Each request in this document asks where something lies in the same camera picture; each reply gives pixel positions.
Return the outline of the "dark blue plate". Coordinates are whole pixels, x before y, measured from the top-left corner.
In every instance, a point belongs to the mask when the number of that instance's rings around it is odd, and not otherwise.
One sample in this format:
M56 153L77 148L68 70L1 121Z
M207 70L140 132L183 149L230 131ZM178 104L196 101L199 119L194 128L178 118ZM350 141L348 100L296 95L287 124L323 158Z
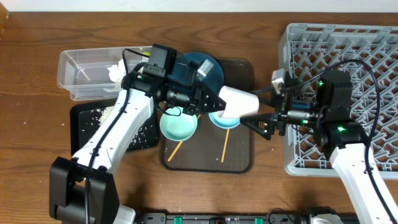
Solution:
M180 83L189 84L190 79L195 73L195 69L190 67L189 63L195 62L200 65L205 60L209 60L213 64L213 68L207 73L203 82L214 93L218 94L224 85L223 70L218 61L208 54L201 52L187 52L183 55L179 55L176 58L172 74L168 75L168 77L170 79L179 80Z

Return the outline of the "light blue bowl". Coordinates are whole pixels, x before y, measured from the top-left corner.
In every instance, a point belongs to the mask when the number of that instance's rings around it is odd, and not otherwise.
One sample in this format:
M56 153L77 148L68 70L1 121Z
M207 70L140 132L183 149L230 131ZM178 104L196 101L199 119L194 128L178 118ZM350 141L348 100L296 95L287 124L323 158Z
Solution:
M239 118L220 118L217 112L209 114L211 122L222 129L233 129L240 124Z

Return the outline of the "pink plastic cup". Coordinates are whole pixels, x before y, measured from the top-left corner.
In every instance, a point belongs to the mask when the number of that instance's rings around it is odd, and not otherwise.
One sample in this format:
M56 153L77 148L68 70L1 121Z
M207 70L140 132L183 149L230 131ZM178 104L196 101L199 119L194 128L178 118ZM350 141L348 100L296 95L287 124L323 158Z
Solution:
M220 118L240 118L259 110L259 98L255 94L223 86L218 96L226 103L225 109L218 112Z

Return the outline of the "green bowl with rice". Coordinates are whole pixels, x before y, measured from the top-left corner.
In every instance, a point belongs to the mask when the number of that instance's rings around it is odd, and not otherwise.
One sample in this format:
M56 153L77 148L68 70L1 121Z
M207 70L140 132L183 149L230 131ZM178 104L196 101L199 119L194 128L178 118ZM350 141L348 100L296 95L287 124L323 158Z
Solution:
M161 116L160 131L171 141L186 141L197 129L197 116L184 114L182 110L181 107L169 108Z

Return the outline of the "wooden chopstick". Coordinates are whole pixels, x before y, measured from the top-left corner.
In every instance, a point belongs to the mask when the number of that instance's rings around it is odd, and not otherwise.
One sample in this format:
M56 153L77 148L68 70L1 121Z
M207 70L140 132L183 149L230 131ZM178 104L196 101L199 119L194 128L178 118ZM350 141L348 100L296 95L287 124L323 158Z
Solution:
M227 145L228 145L229 132L230 132L230 129L227 129L226 130L226 136L225 136L225 139L224 139L223 152L222 152L222 155L221 155L221 163L224 163L225 154L226 154L226 148L227 148Z
M180 141L180 142L177 144L177 146L175 147L174 151L171 153L171 155L170 155L169 158L167 159L168 162L170 162L170 161L173 159L174 155L177 153L177 151L179 150L179 148L180 148L180 146L181 146L182 144L183 144L183 141Z

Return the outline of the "white napkin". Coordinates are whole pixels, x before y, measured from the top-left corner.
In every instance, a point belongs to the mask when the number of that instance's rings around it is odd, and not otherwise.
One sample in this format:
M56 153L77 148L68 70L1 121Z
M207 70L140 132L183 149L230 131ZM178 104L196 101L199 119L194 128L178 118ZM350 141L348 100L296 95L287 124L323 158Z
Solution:
M121 59L117 65L108 67L108 75L112 82L121 84L122 79L126 75L123 59Z

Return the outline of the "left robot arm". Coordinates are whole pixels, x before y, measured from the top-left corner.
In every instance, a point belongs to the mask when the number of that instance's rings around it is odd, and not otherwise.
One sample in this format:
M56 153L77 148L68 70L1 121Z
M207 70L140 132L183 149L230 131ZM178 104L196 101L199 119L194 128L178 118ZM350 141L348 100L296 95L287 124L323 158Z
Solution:
M114 175L141 126L164 101L182 115L222 111L226 103L198 79L181 85L170 71L146 62L128 70L113 110L71 159L50 168L49 215L64 223L133 223L136 211L119 201Z

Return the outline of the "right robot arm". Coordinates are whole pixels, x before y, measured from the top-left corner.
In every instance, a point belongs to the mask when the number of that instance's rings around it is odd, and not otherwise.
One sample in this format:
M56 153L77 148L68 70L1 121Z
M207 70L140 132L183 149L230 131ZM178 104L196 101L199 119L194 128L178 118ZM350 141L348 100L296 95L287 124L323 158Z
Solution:
M272 74L273 113L245 116L241 124L269 140L276 130L304 126L338 173L360 223L397 223L397 205L366 147L370 136L351 119L353 84L347 73L329 70L320 75L314 103L294 100L297 80L284 69Z

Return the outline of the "grey dishwasher rack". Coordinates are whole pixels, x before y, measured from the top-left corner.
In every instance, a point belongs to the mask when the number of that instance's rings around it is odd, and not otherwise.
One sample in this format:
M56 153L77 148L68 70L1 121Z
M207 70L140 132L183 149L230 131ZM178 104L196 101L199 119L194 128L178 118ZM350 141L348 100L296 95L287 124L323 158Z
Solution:
M366 62L377 78L358 64L341 69L351 75L351 118L366 132L371 130L376 110L374 86L379 85L381 111L372 147L383 179L397 179L397 28L341 24L291 23L279 42L279 67L305 81L296 100L315 101L318 72L334 63L358 59Z

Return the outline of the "brown serving tray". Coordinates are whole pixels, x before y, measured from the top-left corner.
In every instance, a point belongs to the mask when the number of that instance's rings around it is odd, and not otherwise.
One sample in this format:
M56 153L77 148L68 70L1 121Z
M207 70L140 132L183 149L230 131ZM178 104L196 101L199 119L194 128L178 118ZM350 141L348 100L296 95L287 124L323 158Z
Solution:
M218 58L224 85L243 91L250 91L254 85L253 66L247 60ZM180 146L173 159L167 159L179 143L164 136L160 161L166 169L195 172L220 172L242 174L253 163L254 133L239 125L230 129L224 163L221 163L226 129L215 126L209 114L201 115L193 136Z

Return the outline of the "pile of white rice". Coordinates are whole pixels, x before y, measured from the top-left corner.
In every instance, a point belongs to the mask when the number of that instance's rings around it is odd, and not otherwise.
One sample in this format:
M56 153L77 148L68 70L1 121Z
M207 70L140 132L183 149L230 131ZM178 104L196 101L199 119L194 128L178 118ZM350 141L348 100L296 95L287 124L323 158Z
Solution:
M95 109L93 110L95 112L94 115L94 120L98 121L100 125L102 125L104 123L104 121L106 120L106 118L110 115L110 113L112 112L114 106L108 106L105 108L100 108L100 109Z

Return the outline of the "black plastic bin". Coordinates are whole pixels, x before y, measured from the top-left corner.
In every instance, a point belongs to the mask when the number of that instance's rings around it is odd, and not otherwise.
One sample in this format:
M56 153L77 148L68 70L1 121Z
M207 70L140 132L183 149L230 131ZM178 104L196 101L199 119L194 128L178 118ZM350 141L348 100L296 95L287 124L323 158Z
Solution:
M93 101L75 105L70 110L70 138L71 155L74 155L81 149L94 135L101 126L95 121L93 110L114 106L116 99ZM159 124L157 113L153 112L151 117L138 129L138 132L132 139L127 151L135 151L154 147L159 142Z

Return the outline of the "clear plastic bin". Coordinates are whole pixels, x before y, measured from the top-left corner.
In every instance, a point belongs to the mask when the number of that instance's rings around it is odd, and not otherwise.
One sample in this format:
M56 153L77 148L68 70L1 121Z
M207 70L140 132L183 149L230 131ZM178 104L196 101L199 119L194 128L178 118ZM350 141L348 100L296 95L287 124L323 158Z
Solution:
M148 61L145 55L150 55L151 48L131 47L136 54L123 54L125 47L65 50L60 54L57 85L68 90L75 101L116 98L121 84L109 79L108 67L123 59L126 72L130 72L138 63Z

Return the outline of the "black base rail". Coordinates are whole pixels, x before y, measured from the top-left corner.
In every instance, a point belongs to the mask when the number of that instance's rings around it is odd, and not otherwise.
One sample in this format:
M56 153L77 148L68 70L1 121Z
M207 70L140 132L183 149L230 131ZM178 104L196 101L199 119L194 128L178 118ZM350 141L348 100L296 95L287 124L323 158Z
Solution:
M133 224L311 224L311 223L359 223L356 217L335 214L294 215L273 213L267 215L199 215L143 213L136 217Z

